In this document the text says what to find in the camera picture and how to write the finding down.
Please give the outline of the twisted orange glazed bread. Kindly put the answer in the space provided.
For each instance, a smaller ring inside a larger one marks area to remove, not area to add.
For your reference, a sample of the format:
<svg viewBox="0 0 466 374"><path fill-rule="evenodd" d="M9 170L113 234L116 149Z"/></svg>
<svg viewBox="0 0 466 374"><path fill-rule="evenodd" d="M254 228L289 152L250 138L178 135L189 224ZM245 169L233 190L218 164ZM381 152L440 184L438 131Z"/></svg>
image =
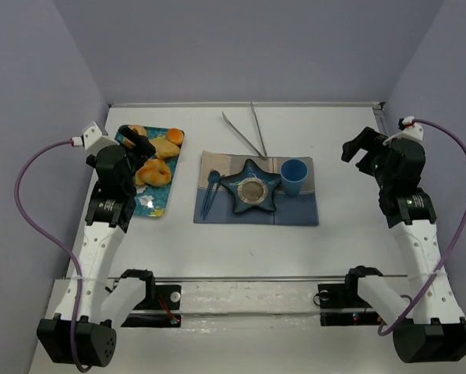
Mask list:
<svg viewBox="0 0 466 374"><path fill-rule="evenodd" d="M150 159L136 172L137 185L163 187L171 182L171 169L161 159Z"/></svg>

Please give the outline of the metal tongs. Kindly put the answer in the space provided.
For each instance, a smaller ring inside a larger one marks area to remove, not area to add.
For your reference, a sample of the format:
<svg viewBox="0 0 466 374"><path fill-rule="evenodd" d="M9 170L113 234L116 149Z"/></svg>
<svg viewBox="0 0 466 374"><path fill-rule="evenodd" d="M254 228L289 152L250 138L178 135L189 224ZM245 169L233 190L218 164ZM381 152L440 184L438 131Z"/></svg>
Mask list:
<svg viewBox="0 0 466 374"><path fill-rule="evenodd" d="M220 109L221 135L225 138L221 149L225 153L248 154L266 161L267 142L260 111L267 107L267 102L250 101Z"/></svg>

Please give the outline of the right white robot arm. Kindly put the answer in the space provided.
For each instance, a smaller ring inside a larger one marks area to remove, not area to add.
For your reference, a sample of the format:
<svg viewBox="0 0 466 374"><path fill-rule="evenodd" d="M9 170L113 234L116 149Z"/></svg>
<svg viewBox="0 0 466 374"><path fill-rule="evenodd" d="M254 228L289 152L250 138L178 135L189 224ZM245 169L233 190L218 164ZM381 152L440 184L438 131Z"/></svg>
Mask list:
<svg viewBox="0 0 466 374"><path fill-rule="evenodd" d="M419 186L422 137L420 125L407 125L394 136L366 127L343 145L344 162L365 151L356 167L379 186L380 209L400 249L410 295L399 295L372 267L349 270L345 283L381 318L378 333L392 336L401 361L457 362L466 355L466 317L444 268L448 252L439 249L432 200Z"/></svg>

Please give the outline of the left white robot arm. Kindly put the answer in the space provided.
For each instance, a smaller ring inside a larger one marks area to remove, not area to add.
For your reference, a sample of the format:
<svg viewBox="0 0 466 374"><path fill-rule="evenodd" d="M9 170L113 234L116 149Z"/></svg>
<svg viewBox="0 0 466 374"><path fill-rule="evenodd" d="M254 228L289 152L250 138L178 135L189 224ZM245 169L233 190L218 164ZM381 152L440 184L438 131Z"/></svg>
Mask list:
<svg viewBox="0 0 466 374"><path fill-rule="evenodd" d="M112 291L107 282L112 261L136 208L136 172L155 154L149 140L123 125L118 130L133 145L110 139L96 126L83 132L86 162L97 174L85 216L79 255L67 290L54 315L42 319L37 337L54 363L85 373L113 358L117 329L133 309L156 296L149 270L126 270Z"/></svg>

